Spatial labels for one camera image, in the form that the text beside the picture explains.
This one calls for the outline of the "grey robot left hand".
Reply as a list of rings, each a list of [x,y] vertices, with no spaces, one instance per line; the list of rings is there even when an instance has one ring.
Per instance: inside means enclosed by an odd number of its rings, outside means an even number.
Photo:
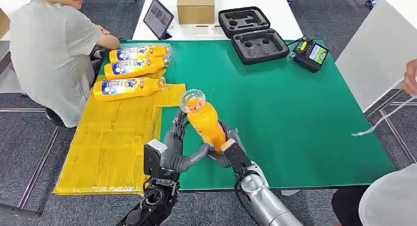
[[[165,134],[163,143],[167,146],[163,168],[182,173],[190,169],[191,166],[199,162],[207,155],[210,149],[208,144],[201,147],[189,156],[183,154],[183,139],[189,121],[186,120],[187,114],[179,109],[172,121],[170,130]]]

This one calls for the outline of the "person's hand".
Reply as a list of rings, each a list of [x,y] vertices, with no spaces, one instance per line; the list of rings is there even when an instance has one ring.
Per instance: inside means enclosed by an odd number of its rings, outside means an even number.
[[[417,59],[409,61],[402,81],[402,89],[410,95],[417,94]]]

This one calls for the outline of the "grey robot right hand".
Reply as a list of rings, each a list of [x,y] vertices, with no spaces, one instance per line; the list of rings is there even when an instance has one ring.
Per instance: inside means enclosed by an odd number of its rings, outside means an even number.
[[[241,140],[240,140],[240,137],[238,136],[237,129],[230,129],[228,127],[228,125],[225,122],[221,121],[221,120],[219,120],[218,123],[219,123],[219,125],[222,127],[222,129],[224,131],[226,140],[233,139],[234,141],[236,141],[240,145],[240,147],[243,149],[243,151],[246,151],[245,148],[244,148],[244,146],[243,146],[243,144],[242,144],[242,142],[241,142]],[[218,154],[217,152],[213,151],[211,147],[209,148],[206,156],[209,159],[211,159],[212,161],[214,161],[215,163],[217,163],[222,168],[227,169],[227,168],[230,168],[232,166],[232,164],[225,157],[225,155]]]

